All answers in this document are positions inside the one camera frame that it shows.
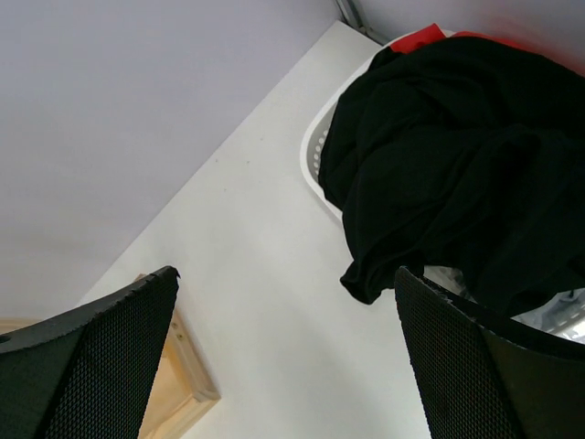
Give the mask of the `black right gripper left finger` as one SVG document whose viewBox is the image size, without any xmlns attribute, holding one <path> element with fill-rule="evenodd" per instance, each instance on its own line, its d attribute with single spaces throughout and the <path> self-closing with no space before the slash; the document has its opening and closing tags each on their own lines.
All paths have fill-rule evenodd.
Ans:
<svg viewBox="0 0 585 439">
<path fill-rule="evenodd" d="M 176 305 L 165 266 L 1 336 L 1 436 L 136 438 Z"/>
</svg>

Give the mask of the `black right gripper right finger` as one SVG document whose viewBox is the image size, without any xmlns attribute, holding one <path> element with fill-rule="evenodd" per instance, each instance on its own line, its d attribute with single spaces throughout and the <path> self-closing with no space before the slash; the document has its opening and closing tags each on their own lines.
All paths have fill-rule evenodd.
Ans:
<svg viewBox="0 0 585 439">
<path fill-rule="evenodd" d="M 581 438 L 583 345 L 401 267 L 395 298 L 433 438 Z"/>
</svg>

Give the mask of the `black tank top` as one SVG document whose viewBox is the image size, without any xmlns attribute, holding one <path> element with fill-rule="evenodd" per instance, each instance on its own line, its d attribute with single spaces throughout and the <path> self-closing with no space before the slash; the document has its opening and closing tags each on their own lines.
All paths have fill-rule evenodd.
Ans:
<svg viewBox="0 0 585 439">
<path fill-rule="evenodd" d="M 338 100 L 318 183 L 357 301 L 443 266 L 498 314 L 535 309 L 584 285 L 584 79 L 481 37 L 383 48 Z"/>
</svg>

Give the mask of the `red tank top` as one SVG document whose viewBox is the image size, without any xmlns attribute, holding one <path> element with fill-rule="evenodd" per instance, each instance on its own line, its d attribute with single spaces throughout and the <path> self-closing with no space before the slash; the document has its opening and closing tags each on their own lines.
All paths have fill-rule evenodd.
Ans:
<svg viewBox="0 0 585 439">
<path fill-rule="evenodd" d="M 557 62 L 559 65 L 584 76 L 584 60 L 572 57 L 566 53 L 545 48 L 537 43 L 525 42 L 510 37 L 495 37 L 485 33 L 473 32 L 469 30 L 451 31 L 439 27 L 433 23 L 420 30 L 404 34 L 400 37 L 394 38 L 388 43 L 388 47 L 393 51 L 406 54 L 418 48 L 427 46 L 431 43 L 442 41 L 449 37 L 478 37 L 490 41 L 503 44 L 505 46 L 521 49 L 530 53 L 535 53 L 544 56 L 547 59 Z"/>
</svg>

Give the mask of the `grey tank top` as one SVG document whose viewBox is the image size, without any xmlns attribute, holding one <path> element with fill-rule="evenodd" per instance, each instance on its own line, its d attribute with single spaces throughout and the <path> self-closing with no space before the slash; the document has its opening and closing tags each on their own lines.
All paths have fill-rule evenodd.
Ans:
<svg viewBox="0 0 585 439">
<path fill-rule="evenodd" d="M 440 287 L 475 303 L 463 282 L 463 274 L 444 266 L 425 266 L 423 275 Z M 584 344 L 584 289 L 556 294 L 542 306 L 513 316 L 532 327 L 568 341 Z"/>
</svg>

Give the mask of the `wooden clothes rack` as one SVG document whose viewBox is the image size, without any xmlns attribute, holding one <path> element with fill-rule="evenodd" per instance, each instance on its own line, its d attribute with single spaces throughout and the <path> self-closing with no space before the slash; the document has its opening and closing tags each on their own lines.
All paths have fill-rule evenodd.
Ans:
<svg viewBox="0 0 585 439">
<path fill-rule="evenodd" d="M 3 321 L 1 336 L 31 325 Z M 136 438 L 178 438 L 206 414 L 218 399 L 218 391 L 175 306 Z"/>
</svg>

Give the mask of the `aluminium corner post right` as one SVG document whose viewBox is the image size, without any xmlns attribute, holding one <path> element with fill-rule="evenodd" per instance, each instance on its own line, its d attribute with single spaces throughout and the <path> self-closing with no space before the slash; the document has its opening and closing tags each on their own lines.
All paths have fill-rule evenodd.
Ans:
<svg viewBox="0 0 585 439">
<path fill-rule="evenodd" d="M 384 45 L 388 39 L 379 34 L 368 22 L 362 7 L 355 0 L 335 0 L 345 24 L 372 41 Z"/>
</svg>

